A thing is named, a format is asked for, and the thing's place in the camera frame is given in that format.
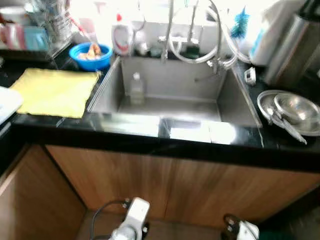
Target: metal bowl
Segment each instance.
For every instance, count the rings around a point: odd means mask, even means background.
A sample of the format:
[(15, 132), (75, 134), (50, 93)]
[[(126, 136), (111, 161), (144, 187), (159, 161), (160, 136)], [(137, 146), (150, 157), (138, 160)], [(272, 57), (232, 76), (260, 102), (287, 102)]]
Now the metal bowl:
[(280, 93), (275, 96), (274, 104), (286, 120), (303, 130), (313, 128), (320, 121), (319, 106), (302, 96)]

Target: white cutting board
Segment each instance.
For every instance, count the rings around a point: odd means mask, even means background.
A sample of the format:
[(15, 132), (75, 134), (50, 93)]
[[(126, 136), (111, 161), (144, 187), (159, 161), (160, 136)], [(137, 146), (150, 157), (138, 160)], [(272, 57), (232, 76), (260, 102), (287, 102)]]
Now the white cutting board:
[(14, 114), (23, 101), (17, 91), (0, 86), (0, 124)]

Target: white bottle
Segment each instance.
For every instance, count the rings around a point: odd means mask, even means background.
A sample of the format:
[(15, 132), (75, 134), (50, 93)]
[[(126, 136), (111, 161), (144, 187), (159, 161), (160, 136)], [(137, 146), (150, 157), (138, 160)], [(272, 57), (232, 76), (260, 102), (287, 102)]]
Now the white bottle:
[(267, 66), (290, 18), (305, 0), (277, 0), (262, 14), (260, 32), (249, 51), (252, 64)]
[(135, 72), (131, 80), (130, 101), (133, 105), (141, 105), (145, 102), (145, 86), (139, 72)]
[(112, 44), (114, 51), (127, 56), (133, 50), (134, 31), (130, 23), (123, 21), (120, 14), (116, 15), (116, 24), (112, 26)]

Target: wooden cabinet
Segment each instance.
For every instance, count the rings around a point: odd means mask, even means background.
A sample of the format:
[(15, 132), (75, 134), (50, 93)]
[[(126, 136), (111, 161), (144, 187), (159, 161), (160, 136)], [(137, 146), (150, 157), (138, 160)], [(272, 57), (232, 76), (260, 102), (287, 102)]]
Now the wooden cabinet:
[(0, 185), (2, 240), (73, 240), (86, 208), (37, 145)]
[(259, 223), (320, 183), (320, 174), (177, 160), (165, 219), (223, 227), (234, 214)]
[(47, 149), (91, 210), (110, 200), (141, 197), (151, 203), (150, 217), (219, 228), (226, 213), (261, 222), (320, 183), (320, 174), (53, 145)]
[[(140, 197), (150, 202), (149, 216), (164, 218), (172, 160), (108, 151), (46, 146), (90, 210), (110, 200)], [(121, 207), (107, 210), (123, 213)]]

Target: yellow towel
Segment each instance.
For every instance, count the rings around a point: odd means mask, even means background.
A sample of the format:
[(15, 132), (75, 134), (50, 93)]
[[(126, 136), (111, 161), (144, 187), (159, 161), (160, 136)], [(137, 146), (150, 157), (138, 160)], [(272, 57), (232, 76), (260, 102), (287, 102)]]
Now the yellow towel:
[(80, 119), (98, 77), (97, 72), (27, 68), (11, 86), (23, 97), (17, 112)]

